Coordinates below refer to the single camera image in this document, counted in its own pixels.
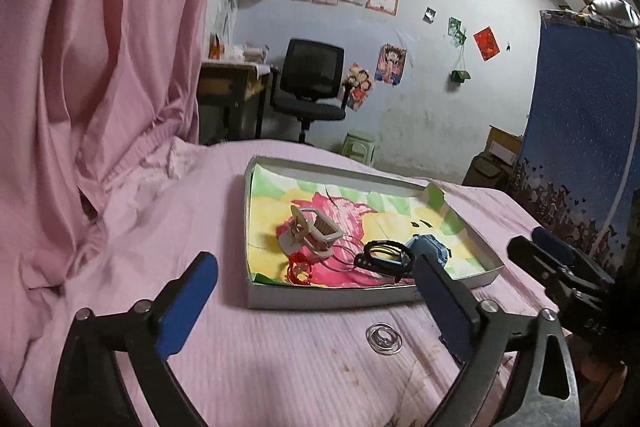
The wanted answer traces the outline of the person's right hand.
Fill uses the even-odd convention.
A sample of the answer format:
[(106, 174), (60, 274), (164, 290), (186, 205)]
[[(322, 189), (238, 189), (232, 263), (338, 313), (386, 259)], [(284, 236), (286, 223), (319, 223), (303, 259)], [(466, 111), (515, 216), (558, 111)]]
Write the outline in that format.
[(627, 366), (600, 355), (576, 335), (570, 334), (566, 340), (576, 374), (580, 419), (583, 424), (590, 423), (609, 410), (620, 396)]

